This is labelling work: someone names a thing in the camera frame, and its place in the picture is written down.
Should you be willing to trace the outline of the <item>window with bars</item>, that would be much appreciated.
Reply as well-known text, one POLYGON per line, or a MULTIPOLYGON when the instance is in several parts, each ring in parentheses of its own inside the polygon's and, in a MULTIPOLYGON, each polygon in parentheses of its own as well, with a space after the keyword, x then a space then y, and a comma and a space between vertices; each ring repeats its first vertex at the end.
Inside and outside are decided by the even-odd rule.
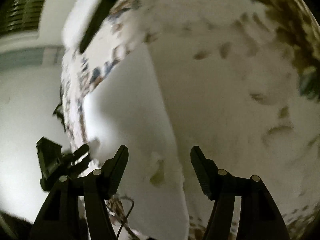
POLYGON ((1 7, 1 36, 38 31, 45 1, 6 1, 1 7))

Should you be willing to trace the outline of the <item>floral bed blanket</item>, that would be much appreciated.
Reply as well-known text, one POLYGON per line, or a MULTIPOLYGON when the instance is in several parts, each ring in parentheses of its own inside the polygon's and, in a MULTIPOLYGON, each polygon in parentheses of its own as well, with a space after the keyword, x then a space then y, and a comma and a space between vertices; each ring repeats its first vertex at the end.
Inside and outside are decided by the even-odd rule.
MULTIPOLYGON (((259 175, 291 239, 319 213, 319 25, 303 0, 119 0, 83 53, 65 51, 61 101, 71 148, 91 148, 84 99, 125 57, 148 47, 183 174, 187 239, 202 239, 212 202, 190 161, 199 146, 234 176, 259 175)), ((135 202, 117 195, 122 239, 135 202)))

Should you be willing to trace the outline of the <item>black and white folded garment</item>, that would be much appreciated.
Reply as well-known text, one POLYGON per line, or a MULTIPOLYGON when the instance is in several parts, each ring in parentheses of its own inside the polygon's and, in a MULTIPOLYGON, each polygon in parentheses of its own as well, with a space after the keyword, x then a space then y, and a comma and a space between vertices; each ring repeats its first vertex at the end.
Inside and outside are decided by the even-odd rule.
POLYGON ((65 51, 83 54, 93 43, 104 20, 119 0, 76 0, 63 25, 65 51))

